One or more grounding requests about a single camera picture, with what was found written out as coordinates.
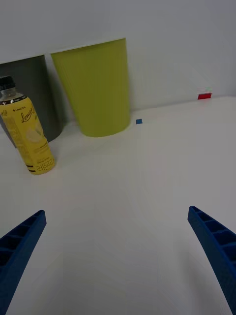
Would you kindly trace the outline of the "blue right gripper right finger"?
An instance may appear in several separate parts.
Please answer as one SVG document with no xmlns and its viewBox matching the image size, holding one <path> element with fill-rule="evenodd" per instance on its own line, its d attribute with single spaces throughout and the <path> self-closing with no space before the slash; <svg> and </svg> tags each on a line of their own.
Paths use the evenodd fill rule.
<svg viewBox="0 0 236 315">
<path fill-rule="evenodd" d="M 236 234 L 195 206 L 188 222 L 217 277 L 232 314 L 236 314 Z"/>
</svg>

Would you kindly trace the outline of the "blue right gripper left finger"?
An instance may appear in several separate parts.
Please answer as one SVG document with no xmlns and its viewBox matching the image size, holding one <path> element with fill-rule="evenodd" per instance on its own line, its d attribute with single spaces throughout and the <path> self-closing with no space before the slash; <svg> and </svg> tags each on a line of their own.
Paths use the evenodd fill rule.
<svg viewBox="0 0 236 315">
<path fill-rule="evenodd" d="M 0 239 L 0 314 L 6 314 L 32 252 L 46 226 L 44 210 Z"/>
</svg>

